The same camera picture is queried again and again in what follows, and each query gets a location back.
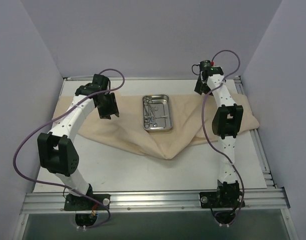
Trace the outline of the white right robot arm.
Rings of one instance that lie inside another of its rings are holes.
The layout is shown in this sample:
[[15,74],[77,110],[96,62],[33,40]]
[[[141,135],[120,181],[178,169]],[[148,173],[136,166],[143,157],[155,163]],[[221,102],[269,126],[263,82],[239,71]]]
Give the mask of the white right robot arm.
[[212,132],[218,137],[217,152],[220,155],[220,170],[215,193],[216,203],[227,206],[240,198],[238,175],[234,170],[235,142],[240,130],[243,107],[232,98],[219,66],[210,61],[199,64],[199,77],[194,91],[198,94],[212,95],[217,110],[212,121]]

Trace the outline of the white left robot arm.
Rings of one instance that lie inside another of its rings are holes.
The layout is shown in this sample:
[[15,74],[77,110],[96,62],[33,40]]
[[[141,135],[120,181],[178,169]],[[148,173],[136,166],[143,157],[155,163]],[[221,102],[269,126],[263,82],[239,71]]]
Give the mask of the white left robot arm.
[[70,194],[76,196],[75,203],[83,210],[93,205],[93,191],[78,170],[79,155],[74,147],[75,137],[88,117],[97,110],[99,117],[111,119],[119,116],[116,97],[111,81],[102,74],[95,74],[91,83],[80,86],[67,111],[48,132],[38,136],[38,151],[41,167],[56,175]]

